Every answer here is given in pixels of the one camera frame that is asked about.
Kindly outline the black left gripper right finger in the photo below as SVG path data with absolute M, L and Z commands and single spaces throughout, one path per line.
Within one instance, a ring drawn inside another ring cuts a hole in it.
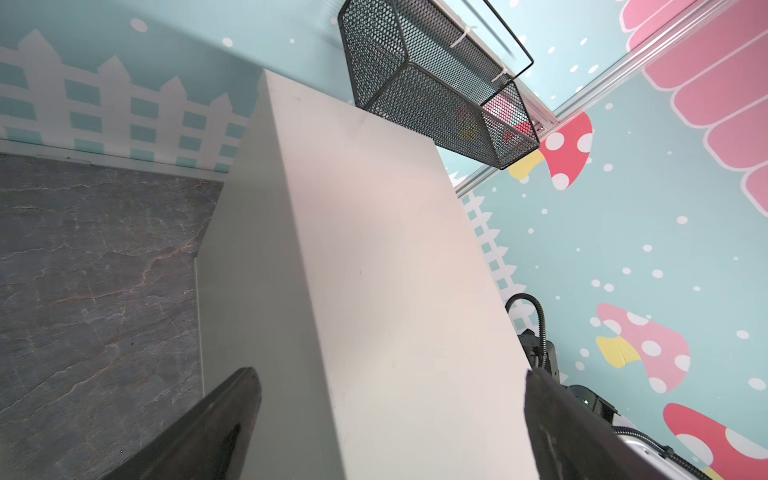
M 526 374 L 524 416 L 541 479 L 663 479 L 541 369 Z

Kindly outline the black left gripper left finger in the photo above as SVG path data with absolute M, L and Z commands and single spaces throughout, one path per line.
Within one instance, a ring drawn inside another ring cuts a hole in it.
M 104 477 L 238 479 L 261 400 L 262 387 L 256 370 L 240 368 Z

